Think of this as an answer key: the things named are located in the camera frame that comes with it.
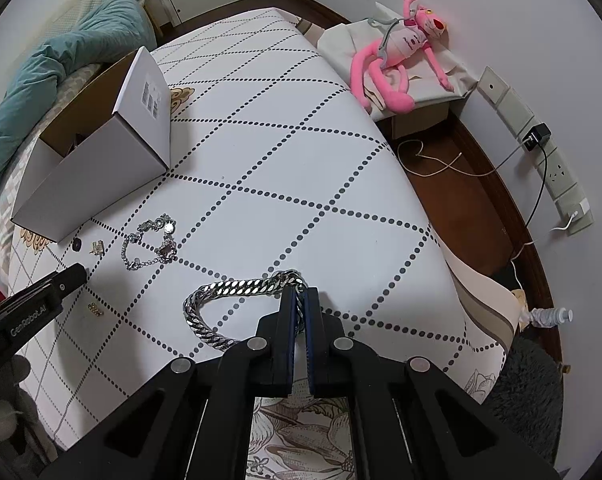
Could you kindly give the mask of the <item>white diamond pattern tablecloth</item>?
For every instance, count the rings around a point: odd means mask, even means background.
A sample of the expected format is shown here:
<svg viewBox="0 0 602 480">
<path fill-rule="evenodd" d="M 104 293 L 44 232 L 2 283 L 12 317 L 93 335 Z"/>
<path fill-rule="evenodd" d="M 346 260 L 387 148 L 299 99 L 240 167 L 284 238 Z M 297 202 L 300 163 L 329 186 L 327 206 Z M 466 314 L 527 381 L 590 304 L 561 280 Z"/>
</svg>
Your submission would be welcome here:
<svg viewBox="0 0 602 480">
<path fill-rule="evenodd" d="M 12 292 L 88 274 L 24 346 L 62 448 L 44 477 L 227 479 L 223 356 L 287 286 L 291 393 L 254 399 L 243 479 L 358 479 L 348 401 L 310 393 L 310 287 L 389 366 L 409 479 L 486 477 L 499 436 L 480 404 L 516 301 L 446 246 L 348 87 L 273 9 L 149 53 L 170 89 L 169 169 L 59 242 L 14 223 Z"/>
</svg>

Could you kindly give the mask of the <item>wall socket strip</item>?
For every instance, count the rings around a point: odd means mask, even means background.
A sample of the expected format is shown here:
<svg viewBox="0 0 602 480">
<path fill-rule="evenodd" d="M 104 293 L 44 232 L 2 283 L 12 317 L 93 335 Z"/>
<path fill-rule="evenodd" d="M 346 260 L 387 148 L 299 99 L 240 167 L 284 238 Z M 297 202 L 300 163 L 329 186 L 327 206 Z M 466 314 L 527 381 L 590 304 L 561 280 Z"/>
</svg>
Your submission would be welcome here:
<svg viewBox="0 0 602 480">
<path fill-rule="evenodd" d="M 486 66 L 478 82 L 478 90 L 491 103 L 500 120 L 522 146 L 530 164 L 538 172 L 543 185 L 561 218 L 552 232 L 573 235 L 590 226 L 594 219 L 589 200 L 578 179 L 559 150 L 554 137 L 543 148 L 528 152 L 521 141 L 540 120 L 519 94 L 506 84 L 491 67 Z"/>
</svg>

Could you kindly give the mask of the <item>white cardboard box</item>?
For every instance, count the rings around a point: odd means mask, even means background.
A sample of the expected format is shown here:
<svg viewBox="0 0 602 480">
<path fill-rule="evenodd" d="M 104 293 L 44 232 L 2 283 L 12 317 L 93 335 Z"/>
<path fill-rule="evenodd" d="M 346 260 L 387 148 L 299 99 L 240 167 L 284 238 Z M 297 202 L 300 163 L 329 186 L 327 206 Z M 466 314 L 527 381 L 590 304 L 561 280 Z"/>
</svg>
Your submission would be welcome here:
<svg viewBox="0 0 602 480">
<path fill-rule="evenodd" d="M 85 86 L 36 140 L 12 220 L 59 242 L 170 167 L 170 89 L 140 47 Z"/>
</svg>

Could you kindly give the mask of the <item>plastic water bottle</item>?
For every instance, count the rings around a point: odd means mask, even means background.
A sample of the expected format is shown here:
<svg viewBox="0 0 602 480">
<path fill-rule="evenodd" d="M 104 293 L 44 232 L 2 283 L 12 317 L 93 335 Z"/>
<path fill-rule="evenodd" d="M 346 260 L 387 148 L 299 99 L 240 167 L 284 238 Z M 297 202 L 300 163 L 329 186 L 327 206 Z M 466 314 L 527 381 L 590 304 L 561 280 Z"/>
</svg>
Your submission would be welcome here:
<svg viewBox="0 0 602 480">
<path fill-rule="evenodd" d="M 530 322 L 538 328 L 553 328 L 573 321 L 573 311 L 567 308 L 533 309 Z"/>
</svg>

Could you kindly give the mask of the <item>small gold earring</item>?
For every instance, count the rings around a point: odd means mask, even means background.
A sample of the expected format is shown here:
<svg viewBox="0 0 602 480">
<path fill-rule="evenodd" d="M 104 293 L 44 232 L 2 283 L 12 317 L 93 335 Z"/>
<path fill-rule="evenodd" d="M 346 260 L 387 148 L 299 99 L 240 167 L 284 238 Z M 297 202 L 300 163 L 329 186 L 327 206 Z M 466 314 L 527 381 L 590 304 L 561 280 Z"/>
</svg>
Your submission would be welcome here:
<svg viewBox="0 0 602 480">
<path fill-rule="evenodd" d="M 88 304 L 88 311 L 90 311 L 92 313 L 92 315 L 95 315 L 95 316 L 103 316 L 104 315 L 104 311 L 102 309 L 100 309 L 100 307 L 98 307 L 97 304 L 95 304 L 95 302 L 91 302 L 90 304 Z"/>
</svg>

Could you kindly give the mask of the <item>teal quilt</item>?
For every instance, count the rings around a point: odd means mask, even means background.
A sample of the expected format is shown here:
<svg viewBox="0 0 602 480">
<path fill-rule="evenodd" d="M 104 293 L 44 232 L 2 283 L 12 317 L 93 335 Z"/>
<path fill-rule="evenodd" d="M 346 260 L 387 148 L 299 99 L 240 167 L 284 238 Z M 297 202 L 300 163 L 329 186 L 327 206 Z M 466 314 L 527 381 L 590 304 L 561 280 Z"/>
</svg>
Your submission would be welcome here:
<svg viewBox="0 0 602 480">
<path fill-rule="evenodd" d="M 109 0 L 76 27 L 46 39 L 21 64 L 0 103 L 0 184 L 21 143 L 50 110 L 58 87 L 80 68 L 115 63 L 156 36 L 142 0 Z"/>
</svg>

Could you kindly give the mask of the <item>brown cardboard box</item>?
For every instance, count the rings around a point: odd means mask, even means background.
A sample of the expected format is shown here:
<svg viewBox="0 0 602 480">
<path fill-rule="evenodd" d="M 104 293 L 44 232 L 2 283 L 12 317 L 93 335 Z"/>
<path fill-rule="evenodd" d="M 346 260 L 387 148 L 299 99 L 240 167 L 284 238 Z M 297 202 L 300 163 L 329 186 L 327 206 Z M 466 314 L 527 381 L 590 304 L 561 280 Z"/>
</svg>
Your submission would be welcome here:
<svg viewBox="0 0 602 480">
<path fill-rule="evenodd" d="M 408 114 L 392 117 L 392 139 L 425 131 L 440 122 L 444 122 L 450 111 L 447 102 L 415 108 Z"/>
</svg>

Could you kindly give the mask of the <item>pink panther plush toy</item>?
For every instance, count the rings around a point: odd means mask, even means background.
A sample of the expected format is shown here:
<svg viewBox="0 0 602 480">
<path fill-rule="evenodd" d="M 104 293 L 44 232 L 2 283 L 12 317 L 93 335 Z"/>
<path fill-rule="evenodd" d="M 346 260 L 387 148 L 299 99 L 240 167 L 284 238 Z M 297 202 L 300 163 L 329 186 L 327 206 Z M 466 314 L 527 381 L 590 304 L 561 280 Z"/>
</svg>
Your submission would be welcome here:
<svg viewBox="0 0 602 480">
<path fill-rule="evenodd" d="M 413 4 L 417 0 L 403 0 L 403 18 L 381 21 L 370 18 L 368 24 L 382 24 L 386 31 L 380 39 L 373 41 L 354 53 L 350 66 L 350 90 L 368 114 L 373 106 L 365 96 L 364 74 L 379 91 L 383 104 L 390 112 L 407 114 L 415 107 L 415 100 L 409 95 L 409 78 L 405 62 L 421 52 L 430 65 L 439 84 L 446 91 L 454 90 L 439 63 L 431 44 L 432 39 L 440 39 L 446 32 L 446 24 L 430 8 Z"/>
</svg>

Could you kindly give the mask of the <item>black charger plug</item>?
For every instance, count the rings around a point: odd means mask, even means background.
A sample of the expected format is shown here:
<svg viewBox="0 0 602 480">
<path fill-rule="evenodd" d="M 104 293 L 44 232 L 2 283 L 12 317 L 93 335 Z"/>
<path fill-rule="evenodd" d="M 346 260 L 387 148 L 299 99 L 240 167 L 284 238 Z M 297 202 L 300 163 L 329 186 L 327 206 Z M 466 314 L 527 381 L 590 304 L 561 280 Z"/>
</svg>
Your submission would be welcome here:
<svg viewBox="0 0 602 480">
<path fill-rule="evenodd" d="M 528 152 L 536 148 L 543 148 L 551 137 L 551 132 L 545 122 L 540 122 L 530 128 L 522 138 L 522 145 Z"/>
</svg>

